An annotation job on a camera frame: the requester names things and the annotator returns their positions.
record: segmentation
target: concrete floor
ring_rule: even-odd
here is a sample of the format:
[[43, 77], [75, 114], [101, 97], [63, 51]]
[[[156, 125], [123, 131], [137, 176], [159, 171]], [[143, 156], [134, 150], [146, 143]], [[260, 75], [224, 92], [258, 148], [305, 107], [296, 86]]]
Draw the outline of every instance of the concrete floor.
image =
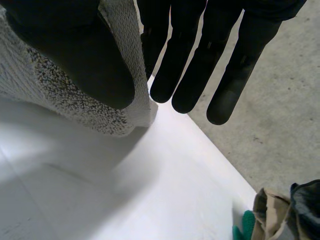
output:
[[189, 113], [256, 191], [270, 187], [289, 194], [291, 184], [320, 178], [319, 13], [320, 2], [308, 0], [294, 19], [281, 25], [229, 122], [215, 126], [208, 122], [206, 110], [236, 44], [239, 19], [201, 99]]

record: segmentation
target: knit fabric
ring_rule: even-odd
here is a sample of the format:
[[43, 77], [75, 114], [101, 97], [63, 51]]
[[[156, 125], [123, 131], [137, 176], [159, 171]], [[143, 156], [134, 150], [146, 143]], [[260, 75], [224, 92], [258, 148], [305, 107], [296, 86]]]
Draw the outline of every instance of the knit fabric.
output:
[[4, 9], [0, 9], [0, 96], [40, 105], [109, 136], [122, 137], [135, 127], [148, 127], [157, 105], [148, 94], [133, 0], [102, 0], [99, 10], [133, 76], [135, 97], [131, 105], [113, 109], [83, 93], [59, 67], [16, 36]]

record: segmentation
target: hand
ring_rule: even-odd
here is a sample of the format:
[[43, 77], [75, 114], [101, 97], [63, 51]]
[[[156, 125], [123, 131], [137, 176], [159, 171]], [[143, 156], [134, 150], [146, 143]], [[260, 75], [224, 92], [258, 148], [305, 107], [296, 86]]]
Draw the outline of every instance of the hand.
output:
[[[263, 49], [275, 37], [282, 21], [294, 17], [305, 1], [137, 0], [144, 25], [141, 40], [148, 78], [167, 39], [171, 8], [172, 37], [152, 84], [151, 97], [165, 103], [174, 94], [173, 108], [183, 114], [190, 112], [225, 49], [232, 27], [245, 9], [237, 44], [206, 113], [211, 123], [226, 123]], [[178, 85], [204, 10], [199, 46]]]
[[133, 77], [99, 0], [0, 0], [13, 31], [59, 66], [72, 82], [114, 109], [134, 99]]

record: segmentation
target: glove finger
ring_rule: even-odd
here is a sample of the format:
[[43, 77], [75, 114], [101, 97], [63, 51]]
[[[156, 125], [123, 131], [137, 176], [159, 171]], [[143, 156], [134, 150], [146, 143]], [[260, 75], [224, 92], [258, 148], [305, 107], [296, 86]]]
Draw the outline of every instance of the glove finger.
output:
[[222, 125], [229, 120], [263, 49], [280, 25], [281, 22], [244, 13], [238, 41], [206, 112], [212, 124]]
[[171, 0], [137, 0], [137, 5], [143, 24], [145, 73], [149, 79], [167, 40]]
[[241, 11], [238, 0], [209, 0], [199, 46], [172, 98], [172, 106], [177, 112], [185, 114], [195, 107], [224, 52], [230, 31]]
[[150, 90], [156, 102], [165, 103], [174, 93], [195, 42], [199, 19], [205, 7], [206, 0], [172, 1], [172, 37]]
[[252, 233], [254, 231], [256, 218], [252, 211], [248, 210], [244, 212], [242, 217], [243, 237], [245, 240], [251, 240]]
[[233, 240], [245, 240], [237, 226], [232, 227]]
[[98, 12], [99, 1], [12, 2], [5, 7], [13, 31], [59, 66], [79, 89], [115, 109], [133, 101], [133, 77]]

